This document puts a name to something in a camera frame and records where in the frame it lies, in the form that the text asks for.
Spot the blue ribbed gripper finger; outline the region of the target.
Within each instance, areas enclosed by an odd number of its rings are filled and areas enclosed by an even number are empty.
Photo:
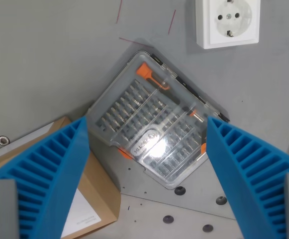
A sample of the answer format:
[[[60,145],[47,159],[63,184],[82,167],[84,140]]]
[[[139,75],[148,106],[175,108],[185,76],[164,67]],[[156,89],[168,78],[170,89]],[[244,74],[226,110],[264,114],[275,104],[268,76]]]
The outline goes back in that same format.
[[[0,167],[16,183],[21,239],[59,239],[90,154],[82,117]]]
[[[227,122],[208,117],[206,153],[246,239],[285,239],[289,155]]]

